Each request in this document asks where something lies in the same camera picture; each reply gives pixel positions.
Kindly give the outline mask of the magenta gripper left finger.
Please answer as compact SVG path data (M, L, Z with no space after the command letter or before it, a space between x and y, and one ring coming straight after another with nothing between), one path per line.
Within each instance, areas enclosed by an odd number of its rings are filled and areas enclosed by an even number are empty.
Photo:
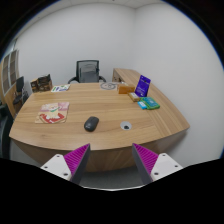
M56 154L42 169L58 177L79 184L90 155L90 145L81 146L66 155Z

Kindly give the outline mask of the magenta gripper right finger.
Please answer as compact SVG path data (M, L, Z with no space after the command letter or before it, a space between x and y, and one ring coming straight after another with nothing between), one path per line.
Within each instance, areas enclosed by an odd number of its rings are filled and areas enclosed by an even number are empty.
M182 169L168 154L156 154L135 143L132 144L132 155L144 185Z

